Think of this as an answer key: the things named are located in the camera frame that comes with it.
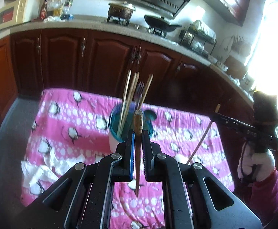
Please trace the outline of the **red sleeve forearm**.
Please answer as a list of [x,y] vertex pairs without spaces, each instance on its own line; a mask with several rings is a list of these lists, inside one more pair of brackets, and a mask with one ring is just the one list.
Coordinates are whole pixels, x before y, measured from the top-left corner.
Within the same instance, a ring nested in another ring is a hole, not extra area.
[[278,211],[278,171],[252,186],[250,207],[262,220],[271,219]]

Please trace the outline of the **right hand white glove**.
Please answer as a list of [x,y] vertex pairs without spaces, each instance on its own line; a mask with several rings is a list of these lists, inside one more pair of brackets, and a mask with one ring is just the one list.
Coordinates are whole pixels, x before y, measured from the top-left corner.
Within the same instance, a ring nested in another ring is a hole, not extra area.
[[269,149],[262,153],[254,152],[253,144],[244,143],[237,168],[239,179],[249,183],[261,182],[275,170],[275,158]]

